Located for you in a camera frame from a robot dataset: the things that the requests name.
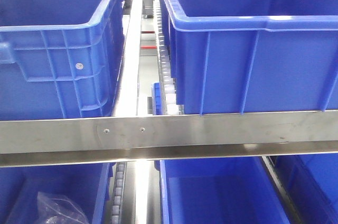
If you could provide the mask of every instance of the metal bar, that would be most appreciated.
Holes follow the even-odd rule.
[[[125,41],[119,91],[114,116],[135,116],[138,101],[138,67],[143,0],[133,0]]]
[[[10,121],[0,165],[329,153],[337,134],[337,110]]]

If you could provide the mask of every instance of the metal track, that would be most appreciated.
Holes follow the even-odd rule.
[[[126,170],[127,162],[120,162],[116,164],[116,175],[114,180],[114,188],[112,191],[113,202],[111,209],[111,224],[121,224]]]

